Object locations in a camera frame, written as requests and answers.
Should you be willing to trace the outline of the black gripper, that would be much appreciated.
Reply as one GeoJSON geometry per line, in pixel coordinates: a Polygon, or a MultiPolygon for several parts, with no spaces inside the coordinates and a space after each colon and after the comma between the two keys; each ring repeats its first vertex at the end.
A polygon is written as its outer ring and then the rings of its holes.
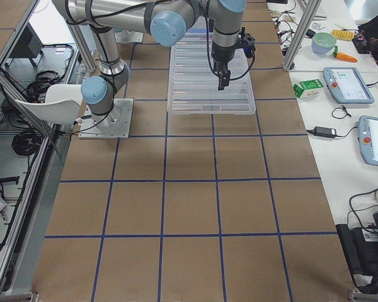
{"type": "Polygon", "coordinates": [[[223,91],[229,85],[231,78],[231,71],[224,69],[228,67],[228,63],[234,58],[234,47],[222,47],[216,43],[212,44],[212,58],[214,60],[213,70],[218,75],[218,90],[223,91]]]}

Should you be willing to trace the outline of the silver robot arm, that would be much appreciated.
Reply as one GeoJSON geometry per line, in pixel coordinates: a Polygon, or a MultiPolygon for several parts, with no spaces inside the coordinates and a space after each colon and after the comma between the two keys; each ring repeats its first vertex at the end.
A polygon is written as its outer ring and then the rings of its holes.
{"type": "Polygon", "coordinates": [[[149,35],[172,47],[203,17],[212,34],[207,55],[221,91],[235,81],[228,68],[236,50],[255,57],[252,36],[241,26],[246,1],[54,1],[69,26],[87,26],[99,58],[99,75],[81,86],[83,100],[96,126],[111,126],[119,118],[114,98],[128,83],[129,70],[118,46],[141,42],[149,35]]]}

